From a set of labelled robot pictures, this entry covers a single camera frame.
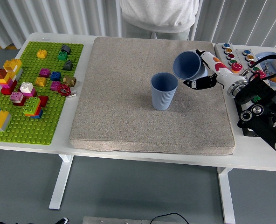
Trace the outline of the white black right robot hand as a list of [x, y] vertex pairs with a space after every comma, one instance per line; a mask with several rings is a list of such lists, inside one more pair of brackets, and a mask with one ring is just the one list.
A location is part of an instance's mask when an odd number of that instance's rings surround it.
[[195, 90], [203, 90], [214, 87], [217, 83], [223, 85], [225, 90], [235, 86], [238, 81], [243, 82], [243, 78], [234, 75], [227, 66], [209, 51], [195, 51], [202, 62], [213, 72], [212, 75], [201, 77], [193, 81], [183, 83]]

